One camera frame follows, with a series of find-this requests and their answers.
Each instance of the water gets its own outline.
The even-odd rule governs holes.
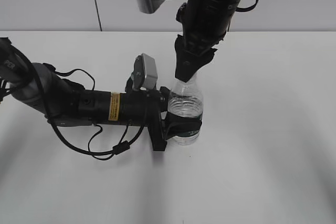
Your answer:
[[[168,111],[184,118],[200,118],[201,120],[203,103],[197,97],[187,97],[173,93],[168,103]],[[199,134],[199,130],[190,131],[173,137],[173,140],[181,145],[190,145],[197,140]]]

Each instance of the bottle label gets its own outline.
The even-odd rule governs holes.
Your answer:
[[[203,116],[203,114],[199,115],[196,118],[201,121],[202,120],[202,116]],[[189,132],[178,134],[177,136],[179,136],[179,137],[191,137],[191,136],[194,136],[194,135],[198,134],[199,132],[200,132],[199,130],[198,131],[189,131]]]

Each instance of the white wall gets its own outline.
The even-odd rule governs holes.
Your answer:
[[[184,0],[167,1],[153,15],[135,0],[97,0],[103,30],[173,31]],[[242,0],[248,6],[254,0]],[[334,0],[260,0],[251,13],[237,13],[232,30],[336,30]],[[99,30],[94,0],[0,0],[0,30]]]

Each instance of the black robotic arm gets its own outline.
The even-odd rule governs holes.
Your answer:
[[[138,0],[140,10],[153,13],[164,0]],[[212,47],[222,40],[235,11],[245,12],[255,7],[237,9],[240,0],[188,0],[177,13],[177,21],[183,25],[183,36],[175,42],[175,76],[188,81],[202,66],[209,63],[216,49]],[[154,151],[164,151],[166,141],[181,133],[201,128],[199,118],[183,118],[167,111],[169,89],[156,89],[155,60],[146,54],[138,56],[129,77],[125,93],[86,90],[72,82],[69,73],[57,72],[46,63],[31,63],[15,48],[8,38],[0,38],[0,102],[8,95],[43,113],[60,140],[72,150],[91,155],[106,156],[108,160],[128,150],[145,127],[148,128]],[[112,150],[92,152],[70,144],[58,127],[90,126],[100,124],[139,126],[138,133],[130,140],[120,142]]]

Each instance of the table surface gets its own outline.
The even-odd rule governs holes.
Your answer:
[[[176,33],[0,32],[31,61],[83,68],[122,92],[142,52],[170,87]],[[66,148],[33,109],[0,105],[0,223],[335,223],[336,33],[229,33],[199,71],[203,126],[154,153],[147,131],[97,161]],[[72,80],[91,86],[84,74]],[[108,150],[124,127],[105,126]],[[62,129],[86,148],[94,127]],[[133,127],[126,138],[137,131]]]

